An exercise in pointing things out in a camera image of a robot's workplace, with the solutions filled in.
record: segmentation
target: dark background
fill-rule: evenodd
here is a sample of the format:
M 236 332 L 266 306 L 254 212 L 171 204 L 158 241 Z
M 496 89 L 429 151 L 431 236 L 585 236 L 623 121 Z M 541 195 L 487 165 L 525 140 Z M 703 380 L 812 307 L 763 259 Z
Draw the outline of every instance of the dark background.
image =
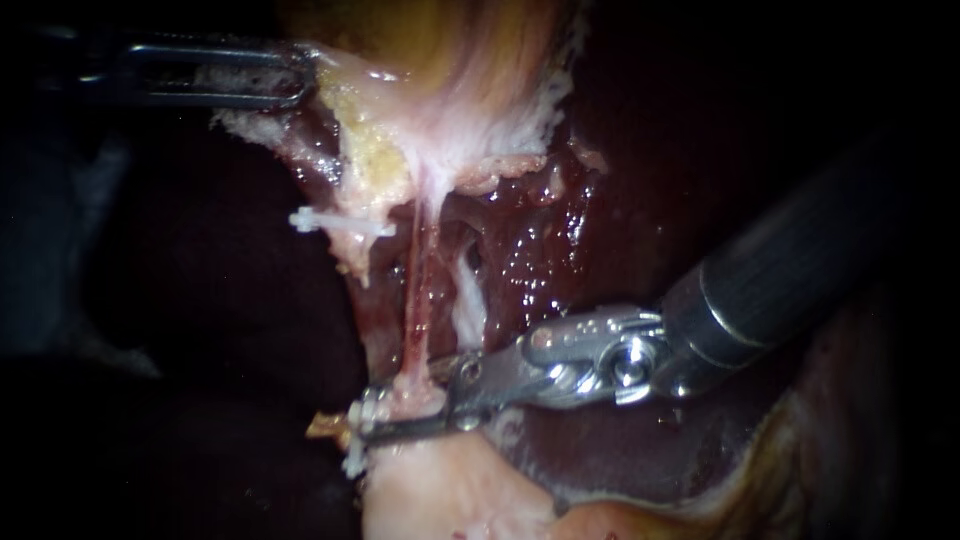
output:
M 778 180 L 801 176 L 889 118 L 909 118 L 932 135 L 943 114 L 930 69 L 937 50 L 924 39 L 939 16 L 920 7 L 611 6 L 600 8 L 606 46 L 641 42 L 645 54 L 683 58 L 724 84 L 737 81 L 744 96 L 779 104 L 769 114 L 782 129 L 762 157 Z M 277 34 L 269 6 L 235 2 L 22 7 L 24 20 L 89 27 Z M 270 183 L 282 167 L 266 150 L 207 131 L 206 113 L 91 110 L 33 93 L 15 75 L 35 59 L 15 36 L 4 38 L 16 51 L 6 80 L 18 95 L 0 148 L 0 414 L 3 477 L 15 501 L 4 526 L 26 526 L 36 537 L 65 529 L 357 537 L 359 514 L 337 451 L 302 439 L 312 411 L 342 409 L 365 375 L 323 241 L 288 236 L 277 244 L 270 231 L 286 227 L 284 208 L 301 200 L 295 186 Z M 120 172 L 98 176 L 110 156 Z M 232 177 L 252 179 L 223 184 Z M 919 179 L 918 192 L 941 189 L 933 179 Z M 167 210 L 131 219 L 151 201 Z M 949 280 L 938 287 L 951 242 L 937 219 L 944 210 L 931 205 L 918 215 L 917 237 L 885 270 L 907 314 L 897 371 L 902 414 L 891 419 L 904 464 L 895 535 L 946 522 L 955 498 L 946 490 L 957 485 L 951 379 L 938 369 L 949 346 L 928 306 L 950 296 Z M 184 245 L 183 231 L 196 230 L 206 232 L 191 239 L 199 254 L 165 259 L 156 275 L 116 271 Z M 229 286 L 216 281 L 224 273 Z M 177 297 L 187 285 L 189 297 Z M 94 356 L 115 361 L 85 358 Z M 157 378 L 157 369 L 166 376 Z

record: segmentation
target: metal jaw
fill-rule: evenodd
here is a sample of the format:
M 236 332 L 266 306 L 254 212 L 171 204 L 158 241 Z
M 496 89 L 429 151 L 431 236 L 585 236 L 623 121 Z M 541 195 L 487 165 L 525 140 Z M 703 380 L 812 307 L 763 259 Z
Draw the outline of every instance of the metal jaw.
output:
M 351 423 L 367 444 L 379 445 L 472 431 L 511 405 L 571 409 L 604 400 L 635 403 L 650 393 L 650 374 L 666 348 L 662 335 L 660 316 L 634 306 L 544 321 L 494 353 L 436 360 L 443 367 L 435 375 L 447 381 L 439 413 L 375 421 L 371 411 L 386 389 L 371 388 L 351 409 L 351 416 L 363 421 Z
M 667 348 L 660 315 L 630 305 L 545 321 L 527 335 L 524 358 L 544 366 L 553 379 L 547 391 L 528 402 L 553 409 L 642 400 Z

